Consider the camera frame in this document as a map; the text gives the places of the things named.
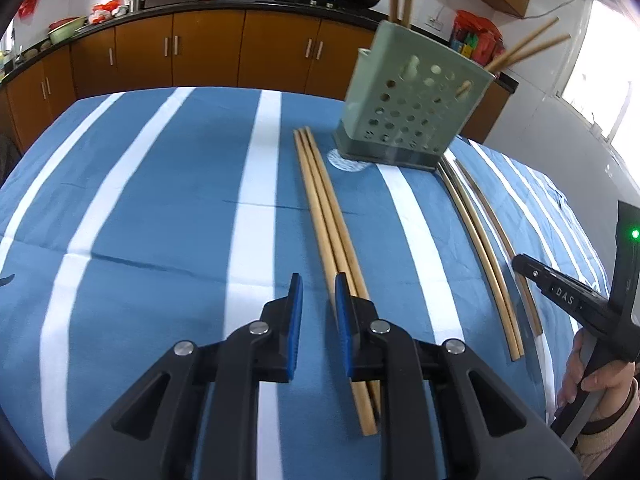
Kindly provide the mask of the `person's right hand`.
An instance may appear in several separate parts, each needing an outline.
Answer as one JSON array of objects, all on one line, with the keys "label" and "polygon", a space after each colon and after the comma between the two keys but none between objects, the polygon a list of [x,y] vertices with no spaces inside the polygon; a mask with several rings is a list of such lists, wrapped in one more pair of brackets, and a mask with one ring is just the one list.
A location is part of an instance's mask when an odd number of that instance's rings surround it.
[{"label": "person's right hand", "polygon": [[636,366],[634,363],[612,361],[587,375],[580,360],[583,339],[584,331],[578,330],[574,336],[572,352],[566,362],[556,405],[558,408],[564,408],[566,404],[573,403],[578,388],[585,392],[600,392],[600,402],[590,417],[594,422],[613,416],[623,407],[634,380]]}]

